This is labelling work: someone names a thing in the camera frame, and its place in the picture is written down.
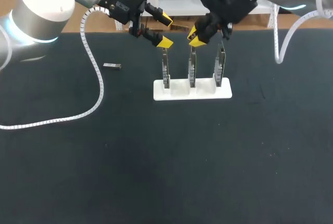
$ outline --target cable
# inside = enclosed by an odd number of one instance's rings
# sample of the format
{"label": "cable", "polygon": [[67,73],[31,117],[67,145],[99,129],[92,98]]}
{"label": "cable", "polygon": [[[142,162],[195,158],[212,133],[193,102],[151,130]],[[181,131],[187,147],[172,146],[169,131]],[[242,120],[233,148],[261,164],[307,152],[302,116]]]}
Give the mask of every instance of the cable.
{"label": "cable", "polygon": [[323,9],[323,0],[316,0],[317,10],[310,12],[300,19],[298,19],[294,25],[289,29],[287,36],[282,44],[281,52],[279,53],[279,41],[278,41],[278,25],[277,25],[277,6],[274,5],[273,8],[273,19],[274,19],[274,49],[275,49],[275,61],[278,64],[281,64],[284,60],[289,42],[295,33],[295,31],[300,27],[301,24],[306,22],[309,19],[322,17],[322,18],[331,18],[333,16],[333,10]]}
{"label": "cable", "polygon": [[86,49],[89,58],[94,66],[94,69],[96,71],[96,75],[99,81],[99,97],[97,102],[95,103],[95,105],[88,111],[80,114],[80,115],[76,115],[76,116],[70,116],[70,117],[64,117],[64,118],[57,118],[57,119],[52,119],[52,120],[46,120],[46,121],[42,121],[42,122],[37,122],[37,123],[32,123],[32,124],[23,124],[23,125],[12,125],[12,126],[4,126],[4,125],[0,125],[0,129],[6,129],[6,130],[12,130],[12,129],[25,129],[25,128],[31,128],[31,127],[36,127],[36,126],[41,126],[41,125],[46,125],[46,124],[53,124],[53,123],[60,123],[60,122],[67,122],[67,121],[72,121],[72,120],[77,120],[83,117],[86,117],[88,115],[90,115],[91,113],[93,113],[100,105],[100,103],[103,100],[103,96],[104,96],[104,83],[103,83],[103,78],[102,75],[100,73],[100,70],[98,68],[98,65],[96,63],[96,60],[89,48],[89,45],[87,43],[86,37],[85,37],[85,24],[86,21],[89,17],[90,14],[95,13],[95,12],[103,12],[106,15],[109,15],[109,10],[105,9],[103,7],[93,7],[91,9],[89,9],[84,16],[82,17],[81,20],[81,28],[80,28],[80,35],[81,35],[81,39],[82,39],[82,43],[84,45],[84,48]]}

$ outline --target white holder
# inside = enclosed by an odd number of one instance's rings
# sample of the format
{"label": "white holder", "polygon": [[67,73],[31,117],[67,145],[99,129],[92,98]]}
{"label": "white holder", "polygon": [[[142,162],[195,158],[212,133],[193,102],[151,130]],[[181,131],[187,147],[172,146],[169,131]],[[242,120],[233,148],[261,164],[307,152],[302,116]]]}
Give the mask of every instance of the white holder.
{"label": "white holder", "polygon": [[233,96],[230,81],[224,77],[222,86],[217,87],[215,76],[212,78],[197,78],[196,88],[191,88],[189,79],[170,80],[170,89],[164,89],[163,80],[154,81],[154,100],[198,100],[226,99]]}

